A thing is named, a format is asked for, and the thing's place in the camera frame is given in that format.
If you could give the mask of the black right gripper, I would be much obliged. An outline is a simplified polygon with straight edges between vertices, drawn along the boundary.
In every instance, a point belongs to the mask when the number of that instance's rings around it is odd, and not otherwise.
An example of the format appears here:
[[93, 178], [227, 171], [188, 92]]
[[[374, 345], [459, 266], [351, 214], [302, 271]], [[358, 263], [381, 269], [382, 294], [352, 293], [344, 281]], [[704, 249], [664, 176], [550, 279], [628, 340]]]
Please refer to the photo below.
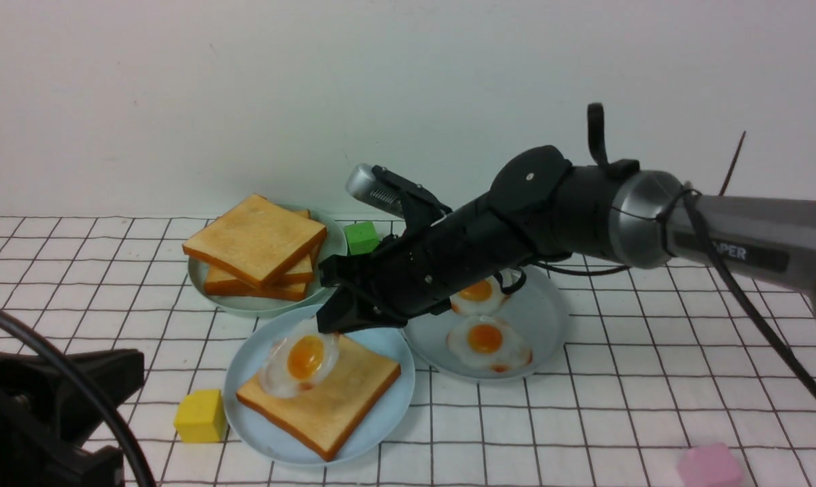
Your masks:
[[532, 148], [505, 164], [487, 192], [423, 231], [405, 228], [370, 254], [328, 256], [319, 284], [337, 289], [316, 312], [317, 330], [402, 329], [497, 272], [565, 259], [553, 204], [573, 171], [557, 148]]

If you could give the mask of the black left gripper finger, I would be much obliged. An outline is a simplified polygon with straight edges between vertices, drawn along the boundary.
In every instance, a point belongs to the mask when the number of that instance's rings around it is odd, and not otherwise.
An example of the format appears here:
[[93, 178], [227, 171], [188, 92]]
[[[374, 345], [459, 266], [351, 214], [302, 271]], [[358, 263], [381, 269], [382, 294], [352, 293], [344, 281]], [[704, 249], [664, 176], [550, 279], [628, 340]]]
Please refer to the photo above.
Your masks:
[[[135, 349], [77, 352], [68, 360], [117, 408], [144, 385], [145, 355]], [[61, 440], [83, 446], [103, 423], [101, 413], [70, 379], [40, 357], [27, 356], [16, 373], [16, 400]]]

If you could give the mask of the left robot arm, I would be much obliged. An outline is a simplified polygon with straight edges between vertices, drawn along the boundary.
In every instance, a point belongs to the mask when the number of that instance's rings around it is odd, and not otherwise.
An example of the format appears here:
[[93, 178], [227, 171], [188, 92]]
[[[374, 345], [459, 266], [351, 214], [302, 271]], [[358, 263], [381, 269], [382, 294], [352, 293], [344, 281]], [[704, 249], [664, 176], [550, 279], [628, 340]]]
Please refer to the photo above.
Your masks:
[[127, 467], [156, 485], [118, 412], [144, 385], [144, 354], [64, 354], [3, 309], [0, 329], [33, 351], [0, 352], [0, 486], [123, 486]]

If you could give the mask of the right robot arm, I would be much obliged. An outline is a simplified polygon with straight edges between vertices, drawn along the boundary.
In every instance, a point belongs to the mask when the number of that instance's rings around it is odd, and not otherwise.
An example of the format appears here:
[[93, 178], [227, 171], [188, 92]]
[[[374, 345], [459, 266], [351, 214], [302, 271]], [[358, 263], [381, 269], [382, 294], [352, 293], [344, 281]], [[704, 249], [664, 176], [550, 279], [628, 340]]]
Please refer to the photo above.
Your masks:
[[322, 333], [404, 327], [504, 269], [573, 254], [636, 269], [708, 265], [706, 246], [733, 274], [804, 294], [816, 318], [816, 201], [696, 195], [636, 160], [575, 166], [550, 145], [513, 158], [454, 212], [382, 166], [359, 164], [346, 191], [406, 229], [368, 256], [319, 265], [335, 290], [317, 312]]

